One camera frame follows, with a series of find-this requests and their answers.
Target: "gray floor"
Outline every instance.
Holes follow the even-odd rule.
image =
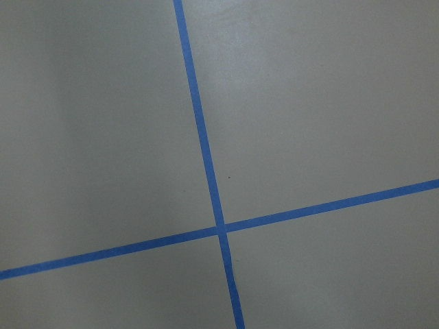
[[[226,223],[439,178],[437,1],[184,0]],[[172,1],[0,3],[0,271],[215,225]],[[228,235],[246,328],[438,328],[439,192]],[[0,282],[0,328],[234,328],[217,237]]]

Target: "concrete floor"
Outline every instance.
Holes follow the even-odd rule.
[[[226,227],[439,178],[437,1],[183,5]],[[0,67],[2,273],[215,227],[172,1],[3,1]],[[246,328],[438,328],[428,189],[228,233]],[[242,329],[222,251],[2,280],[0,328]]]

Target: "blue tape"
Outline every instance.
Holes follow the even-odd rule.
[[[217,228],[204,228],[202,230],[165,236],[163,238],[133,243],[130,245],[123,245],[121,247],[99,250],[98,252],[90,252],[57,260],[50,260],[48,262],[17,267],[15,269],[6,269],[5,271],[0,271],[0,280],[15,278],[17,276],[26,276],[27,274],[49,271],[51,269],[59,269],[61,267],[94,262],[96,260],[122,256],[133,252],[142,252],[143,250],[164,247],[166,245],[175,245],[176,243],[203,239],[215,235],[217,235]]]
[[[242,315],[241,302],[239,301],[239,294],[233,275],[232,256],[230,246],[228,244],[226,225],[224,223],[224,216],[222,213],[220,194],[218,192],[217,181],[215,178],[215,171],[213,168],[213,161],[209,140],[207,138],[206,123],[204,122],[204,115],[202,111],[200,92],[198,90],[197,77],[195,74],[195,67],[193,65],[191,45],[189,42],[189,35],[187,33],[185,12],[181,0],[174,0],[174,8],[176,11],[178,32],[180,34],[181,47],[183,58],[185,60],[187,80],[189,83],[189,90],[191,92],[193,112],[195,115],[195,123],[197,125],[198,138],[200,140],[201,153],[204,163],[204,170],[206,171],[207,184],[209,186],[209,193],[211,195],[211,202],[213,208],[213,215],[218,229],[219,246],[221,247],[221,255],[224,263],[224,270],[226,272],[228,291],[230,293],[230,300],[232,302],[233,315],[235,317],[235,324],[237,329],[244,329],[244,318]]]
[[[291,219],[316,215],[322,212],[359,206],[361,204],[369,204],[370,202],[377,202],[385,199],[392,199],[393,197],[401,197],[403,195],[419,193],[423,191],[432,190],[435,188],[439,188],[439,180],[430,180],[428,182],[407,185],[398,188],[392,188],[390,190],[360,195],[358,197],[349,197],[348,199],[328,202],[325,204],[318,204],[316,206],[310,206],[310,207],[305,207],[305,208],[300,208],[300,209],[295,209],[285,212],[279,212],[273,215],[267,215],[267,216],[256,217],[243,221],[237,221],[234,223],[227,224],[226,229],[227,232],[240,231],[240,230],[245,230],[247,228],[255,228],[257,226],[277,223],[279,221],[289,221]]]

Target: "horizontal blue line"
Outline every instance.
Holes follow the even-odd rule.
[[[49,271],[51,269],[59,269],[61,267],[94,262],[96,260],[122,256],[126,254],[131,254],[133,252],[142,252],[143,250],[164,247],[166,245],[174,245],[176,243],[187,242],[197,239],[203,239],[208,236],[215,235],[217,235],[217,228],[204,228],[202,230],[165,236],[163,238],[133,243],[130,245],[123,245],[121,247],[99,250],[98,252],[90,252],[87,254],[61,258],[57,260],[50,260],[48,262],[17,267],[15,269],[6,269],[5,271],[0,271],[0,280],[15,278],[17,276],[26,276],[28,274]]]
[[[433,190],[435,188],[439,188],[439,180],[430,180],[428,182],[392,188],[390,190],[360,195],[357,197],[349,197],[348,199],[328,202],[325,204],[318,204],[316,206],[310,206],[285,212],[279,212],[273,215],[266,215],[252,219],[246,219],[243,221],[237,221],[234,223],[226,224],[226,229],[227,232],[240,231],[247,228],[255,228],[257,226],[277,223],[279,221],[289,221],[291,219],[321,214],[322,212],[359,206],[361,204],[369,204],[370,202],[377,202],[385,199],[392,199],[393,197],[402,197],[403,195]]]

